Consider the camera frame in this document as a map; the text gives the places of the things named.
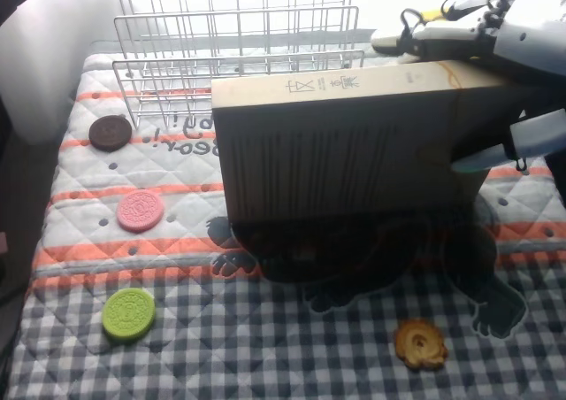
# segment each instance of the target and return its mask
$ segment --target dark floor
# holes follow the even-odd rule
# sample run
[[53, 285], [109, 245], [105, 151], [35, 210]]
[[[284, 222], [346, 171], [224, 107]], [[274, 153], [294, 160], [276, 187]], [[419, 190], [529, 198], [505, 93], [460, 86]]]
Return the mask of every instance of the dark floor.
[[[57, 139], [51, 144], [32, 147], [12, 134], [4, 150], [0, 162], [0, 232], [7, 235], [9, 251], [0, 257], [5, 270], [0, 281], [0, 298], [29, 281], [59, 144]], [[0, 351], [18, 327], [22, 304], [23, 295], [18, 295], [0, 305]]]

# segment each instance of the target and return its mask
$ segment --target quilted mat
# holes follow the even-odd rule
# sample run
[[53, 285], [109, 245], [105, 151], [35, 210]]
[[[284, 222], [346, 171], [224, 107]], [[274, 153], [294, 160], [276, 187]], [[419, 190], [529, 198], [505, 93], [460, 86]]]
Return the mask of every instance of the quilted mat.
[[[543, 160], [494, 168], [475, 209], [377, 223], [361, 267], [318, 285], [267, 281], [226, 219], [210, 118], [145, 119], [105, 153], [88, 128], [126, 114], [108, 55], [84, 66], [61, 144], [11, 367], [13, 399], [563, 398], [566, 211]], [[124, 194], [164, 200], [157, 226], [116, 221]], [[349, 260], [364, 240], [342, 239]], [[150, 331], [110, 341], [118, 289], [156, 301]], [[395, 356], [394, 330], [425, 318], [445, 336], [435, 372]]]

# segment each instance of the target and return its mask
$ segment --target brown box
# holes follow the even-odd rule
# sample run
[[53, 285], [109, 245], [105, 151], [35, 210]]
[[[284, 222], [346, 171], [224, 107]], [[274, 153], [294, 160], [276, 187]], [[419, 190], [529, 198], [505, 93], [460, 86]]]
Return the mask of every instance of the brown box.
[[486, 172], [453, 149], [535, 88], [456, 61], [212, 82], [233, 223], [444, 207], [473, 201]]

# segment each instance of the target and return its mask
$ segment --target pink object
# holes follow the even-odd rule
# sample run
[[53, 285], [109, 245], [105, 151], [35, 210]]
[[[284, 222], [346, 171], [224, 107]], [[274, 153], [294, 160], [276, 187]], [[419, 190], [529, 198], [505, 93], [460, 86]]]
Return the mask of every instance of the pink object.
[[8, 252], [8, 241], [6, 241], [6, 234], [0, 232], [0, 254]]
[[130, 192], [119, 202], [119, 224], [130, 232], [143, 232], [155, 226], [163, 217], [164, 205], [161, 198], [149, 190]]

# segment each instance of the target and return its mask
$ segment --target brown cookie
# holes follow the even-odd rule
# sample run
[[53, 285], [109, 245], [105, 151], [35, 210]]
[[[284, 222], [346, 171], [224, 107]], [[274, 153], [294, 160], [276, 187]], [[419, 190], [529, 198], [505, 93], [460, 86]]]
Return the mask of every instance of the brown cookie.
[[98, 150], [113, 152], [119, 150], [132, 137], [132, 126], [120, 115], [107, 115], [92, 123], [88, 139]]
[[395, 331], [395, 353], [411, 369], [437, 369], [448, 350], [439, 329], [424, 319], [405, 320]]

